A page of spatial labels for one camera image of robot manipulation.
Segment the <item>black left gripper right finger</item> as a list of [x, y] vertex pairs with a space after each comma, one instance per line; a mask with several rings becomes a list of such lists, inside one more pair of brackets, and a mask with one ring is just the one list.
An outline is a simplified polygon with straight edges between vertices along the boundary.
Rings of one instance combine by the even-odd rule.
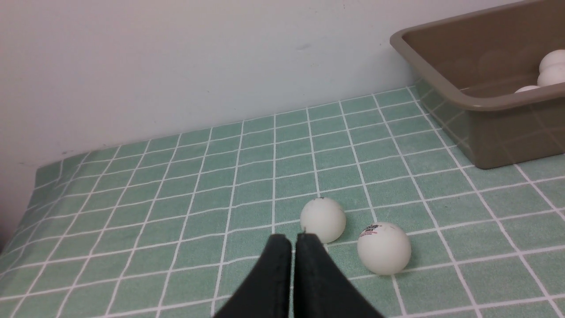
[[328, 255], [315, 234], [299, 233], [294, 265], [295, 318], [382, 318]]

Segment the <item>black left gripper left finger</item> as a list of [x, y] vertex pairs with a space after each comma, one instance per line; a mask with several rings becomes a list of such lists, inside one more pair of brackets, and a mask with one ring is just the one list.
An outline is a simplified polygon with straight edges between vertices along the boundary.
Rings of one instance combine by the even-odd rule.
[[291, 243], [272, 234], [260, 258], [216, 318], [286, 318], [289, 314]]

